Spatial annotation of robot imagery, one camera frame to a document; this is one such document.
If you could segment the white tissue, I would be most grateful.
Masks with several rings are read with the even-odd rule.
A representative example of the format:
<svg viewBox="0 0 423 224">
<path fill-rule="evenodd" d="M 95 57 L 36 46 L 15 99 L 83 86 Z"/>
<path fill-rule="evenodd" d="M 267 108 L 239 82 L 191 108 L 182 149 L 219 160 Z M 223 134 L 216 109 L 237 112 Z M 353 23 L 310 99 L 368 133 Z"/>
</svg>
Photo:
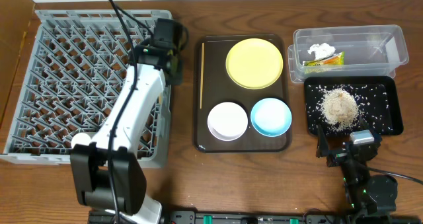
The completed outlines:
<svg viewBox="0 0 423 224">
<path fill-rule="evenodd" d="M 307 52 L 311 55 L 314 54 L 315 60 L 322 60 L 327 57 L 332 56 L 335 53 L 336 49 L 333 46 L 330 46 L 327 43 L 323 44 L 313 44 Z"/>
</svg>

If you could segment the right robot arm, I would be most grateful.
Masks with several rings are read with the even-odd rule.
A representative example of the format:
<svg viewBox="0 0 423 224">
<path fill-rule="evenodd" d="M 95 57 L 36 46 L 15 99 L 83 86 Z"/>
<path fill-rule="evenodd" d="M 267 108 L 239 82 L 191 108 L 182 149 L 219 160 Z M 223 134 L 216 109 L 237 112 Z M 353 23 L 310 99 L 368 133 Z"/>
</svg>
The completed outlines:
<svg viewBox="0 0 423 224">
<path fill-rule="evenodd" d="M 340 167 L 344 176 L 346 197 L 352 211 L 346 223 L 392 223 L 390 213 L 397 209 L 396 179 L 389 174 L 371 175 L 366 163 L 377 156 L 382 138 L 360 119 L 360 131 L 338 149 L 330 149 L 322 126 L 317 126 L 318 158 L 325 157 L 328 167 Z"/>
</svg>

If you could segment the white round bowl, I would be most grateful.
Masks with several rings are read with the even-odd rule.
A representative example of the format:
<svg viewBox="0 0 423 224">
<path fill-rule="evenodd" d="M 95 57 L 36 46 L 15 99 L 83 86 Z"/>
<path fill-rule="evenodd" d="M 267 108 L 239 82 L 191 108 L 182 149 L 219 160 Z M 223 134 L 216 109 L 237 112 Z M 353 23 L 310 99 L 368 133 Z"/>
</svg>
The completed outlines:
<svg viewBox="0 0 423 224">
<path fill-rule="evenodd" d="M 244 108 L 234 102 L 214 106 L 207 119 L 209 132 L 218 140 L 234 141 L 247 130 L 249 120 Z"/>
</svg>

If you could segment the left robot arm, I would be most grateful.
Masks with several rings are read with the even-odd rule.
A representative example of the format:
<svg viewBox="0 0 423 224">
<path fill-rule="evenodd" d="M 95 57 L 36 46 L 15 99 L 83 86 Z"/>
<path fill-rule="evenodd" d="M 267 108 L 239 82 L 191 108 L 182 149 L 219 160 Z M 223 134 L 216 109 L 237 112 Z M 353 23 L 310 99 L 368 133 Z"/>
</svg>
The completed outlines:
<svg viewBox="0 0 423 224">
<path fill-rule="evenodd" d="M 188 31 L 157 19 L 153 35 L 131 50 L 132 65 L 112 111 L 87 144 L 76 144 L 71 170 L 81 205 L 115 215 L 114 223 L 162 223 L 162 205 L 146 193 L 138 146 L 153 105 L 165 89 L 182 82 L 179 53 Z"/>
</svg>

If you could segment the pile of rice leftovers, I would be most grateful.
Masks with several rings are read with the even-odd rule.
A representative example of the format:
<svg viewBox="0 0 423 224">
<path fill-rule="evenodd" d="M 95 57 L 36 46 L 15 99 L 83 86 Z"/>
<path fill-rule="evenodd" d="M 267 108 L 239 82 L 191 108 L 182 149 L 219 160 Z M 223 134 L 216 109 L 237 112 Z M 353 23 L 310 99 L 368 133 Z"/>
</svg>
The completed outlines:
<svg viewBox="0 0 423 224">
<path fill-rule="evenodd" d="M 307 126 L 313 135 L 317 134 L 318 124 L 328 137 L 358 131 L 360 116 L 377 133 L 393 133 L 391 109 L 383 85 L 307 85 L 305 95 Z"/>
</svg>

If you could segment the black rectangular waste tray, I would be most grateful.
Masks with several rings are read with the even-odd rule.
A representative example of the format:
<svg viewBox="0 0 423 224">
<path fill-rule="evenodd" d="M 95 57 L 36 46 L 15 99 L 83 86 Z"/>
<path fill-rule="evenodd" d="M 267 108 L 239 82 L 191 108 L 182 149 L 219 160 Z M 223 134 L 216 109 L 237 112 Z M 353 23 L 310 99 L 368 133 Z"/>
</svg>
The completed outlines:
<svg viewBox="0 0 423 224">
<path fill-rule="evenodd" d="M 304 82 L 305 108 L 309 133 L 317 135 L 321 126 L 325 135 L 340 137 L 361 129 L 362 118 L 380 135 L 400 135 L 404 130 L 395 82 L 388 76 L 310 77 Z M 349 123 L 331 122 L 323 104 L 333 94 L 348 94 L 358 109 Z"/>
</svg>

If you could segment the light blue bowl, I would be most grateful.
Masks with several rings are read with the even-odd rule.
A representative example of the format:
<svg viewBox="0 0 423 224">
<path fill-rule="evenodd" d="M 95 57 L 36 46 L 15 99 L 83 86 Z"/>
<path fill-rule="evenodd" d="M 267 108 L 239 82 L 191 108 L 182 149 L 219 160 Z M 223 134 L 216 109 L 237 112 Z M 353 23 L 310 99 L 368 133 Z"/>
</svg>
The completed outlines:
<svg viewBox="0 0 423 224">
<path fill-rule="evenodd" d="M 290 129 L 292 114 L 284 101 L 277 98 L 263 98 L 253 106 L 250 121 L 259 134 L 278 137 Z"/>
</svg>

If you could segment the green orange snack wrapper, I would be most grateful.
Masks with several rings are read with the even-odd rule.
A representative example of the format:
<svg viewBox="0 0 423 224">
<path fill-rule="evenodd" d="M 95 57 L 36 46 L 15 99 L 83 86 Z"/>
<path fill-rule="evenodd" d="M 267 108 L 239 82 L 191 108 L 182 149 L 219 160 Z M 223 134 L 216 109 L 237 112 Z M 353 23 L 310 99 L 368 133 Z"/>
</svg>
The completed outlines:
<svg viewBox="0 0 423 224">
<path fill-rule="evenodd" d="M 304 61 L 303 66 L 306 67 L 314 67 L 314 66 L 330 66 L 330 65 L 344 65 L 344 54 L 345 52 L 340 52 L 337 54 L 334 54 L 330 57 L 315 60 L 315 61 Z"/>
</svg>

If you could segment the clear plastic waste bin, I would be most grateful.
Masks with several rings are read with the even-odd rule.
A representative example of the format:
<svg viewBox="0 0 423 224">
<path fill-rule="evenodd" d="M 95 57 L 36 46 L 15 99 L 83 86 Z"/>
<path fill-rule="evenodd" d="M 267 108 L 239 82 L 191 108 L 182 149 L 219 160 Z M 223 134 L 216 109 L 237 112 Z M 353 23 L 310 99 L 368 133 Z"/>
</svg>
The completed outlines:
<svg viewBox="0 0 423 224">
<path fill-rule="evenodd" d="M 343 54 L 344 63 L 306 66 L 322 44 L 333 47 L 336 55 Z M 309 77 L 394 77 L 395 69 L 408 62 L 403 31 L 394 24 L 298 29 L 288 47 L 289 75 L 294 83 Z"/>
</svg>

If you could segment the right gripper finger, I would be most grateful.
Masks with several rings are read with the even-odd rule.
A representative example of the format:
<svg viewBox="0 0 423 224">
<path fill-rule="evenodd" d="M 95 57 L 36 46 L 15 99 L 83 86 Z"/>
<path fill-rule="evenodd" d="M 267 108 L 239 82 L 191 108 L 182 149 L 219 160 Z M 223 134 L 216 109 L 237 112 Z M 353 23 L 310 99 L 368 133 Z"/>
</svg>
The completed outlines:
<svg viewBox="0 0 423 224">
<path fill-rule="evenodd" d="M 323 128 L 320 124 L 317 125 L 317 135 L 318 135 L 318 142 L 317 142 L 317 151 L 316 157 L 327 157 L 329 153 L 328 148 L 328 141 L 326 139 L 326 135 L 323 131 Z"/>
<path fill-rule="evenodd" d="M 371 133 L 375 133 L 375 130 L 366 122 L 363 117 L 360 116 L 358 118 L 358 121 L 361 130 L 369 130 Z"/>
</svg>

